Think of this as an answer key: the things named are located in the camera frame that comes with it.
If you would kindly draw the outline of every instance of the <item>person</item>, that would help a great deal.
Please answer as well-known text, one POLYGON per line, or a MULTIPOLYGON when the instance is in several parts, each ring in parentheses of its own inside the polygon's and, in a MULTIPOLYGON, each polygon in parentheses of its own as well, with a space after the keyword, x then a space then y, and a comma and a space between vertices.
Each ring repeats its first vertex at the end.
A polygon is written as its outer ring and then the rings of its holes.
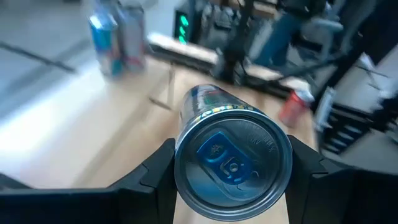
POLYGON ((326 0, 288 0, 284 1, 284 4, 291 9, 308 12, 309 16, 304 17, 281 10, 279 19, 272 25, 273 30, 267 42, 253 60, 258 65, 273 69, 284 67, 292 36, 313 16, 324 12, 326 0))

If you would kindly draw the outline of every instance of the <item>can lid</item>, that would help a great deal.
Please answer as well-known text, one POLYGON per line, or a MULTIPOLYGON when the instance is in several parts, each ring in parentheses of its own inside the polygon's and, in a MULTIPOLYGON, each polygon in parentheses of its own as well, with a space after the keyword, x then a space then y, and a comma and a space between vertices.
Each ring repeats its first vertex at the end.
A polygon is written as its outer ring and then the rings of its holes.
POLYGON ((265 115, 245 113, 209 116, 178 146, 178 191, 208 218, 230 222, 256 216, 279 199, 290 179, 287 136, 265 115))
POLYGON ((296 95, 303 100, 306 104, 310 104, 315 101, 310 90, 295 90, 296 95))

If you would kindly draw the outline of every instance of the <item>red can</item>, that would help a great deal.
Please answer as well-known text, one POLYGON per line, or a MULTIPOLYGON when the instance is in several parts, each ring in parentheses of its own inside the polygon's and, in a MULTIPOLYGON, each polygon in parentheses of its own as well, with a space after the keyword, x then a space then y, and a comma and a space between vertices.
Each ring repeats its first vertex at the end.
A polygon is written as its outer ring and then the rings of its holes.
POLYGON ((293 91, 283 108, 279 111, 280 121, 287 127, 293 128, 300 116, 308 110, 314 97, 308 90, 293 91))

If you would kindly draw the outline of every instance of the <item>table surface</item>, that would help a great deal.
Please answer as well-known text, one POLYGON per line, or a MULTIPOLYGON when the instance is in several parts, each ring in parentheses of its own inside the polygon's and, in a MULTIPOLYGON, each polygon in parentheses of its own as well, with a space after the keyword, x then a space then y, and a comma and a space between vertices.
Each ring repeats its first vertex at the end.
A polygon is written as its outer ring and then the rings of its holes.
MULTIPOLYGON (((133 170, 165 139, 177 137, 182 97, 201 83, 222 87, 265 112, 287 134, 315 147, 309 111, 296 128, 289 129, 276 118, 284 103, 280 99, 218 83, 151 57, 147 64, 145 73, 111 81, 94 63, 16 111, 0 124, 0 172, 42 189, 106 187, 133 170)), ((257 72, 270 71, 259 68, 257 72)), ((174 223, 216 223, 188 208, 180 197, 175 211, 174 223)), ((264 222, 289 222, 284 196, 267 212, 242 223, 264 222)))

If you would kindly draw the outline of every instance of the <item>green light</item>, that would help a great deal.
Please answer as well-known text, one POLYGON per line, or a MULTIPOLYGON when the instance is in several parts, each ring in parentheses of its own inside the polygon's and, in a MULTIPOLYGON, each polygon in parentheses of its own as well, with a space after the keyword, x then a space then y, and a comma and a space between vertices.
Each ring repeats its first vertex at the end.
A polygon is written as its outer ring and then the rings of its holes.
POLYGON ((182 28, 182 27, 180 27, 180 34, 183 35, 183 36, 185 36, 185 30, 184 30, 184 28, 182 28))
POLYGON ((185 41, 185 39, 182 36, 178 38, 180 39, 181 44, 187 44, 187 41, 185 41))
POLYGON ((185 16, 180 16, 180 20, 182 22, 182 25, 184 25, 184 26, 189 25, 188 19, 185 16))

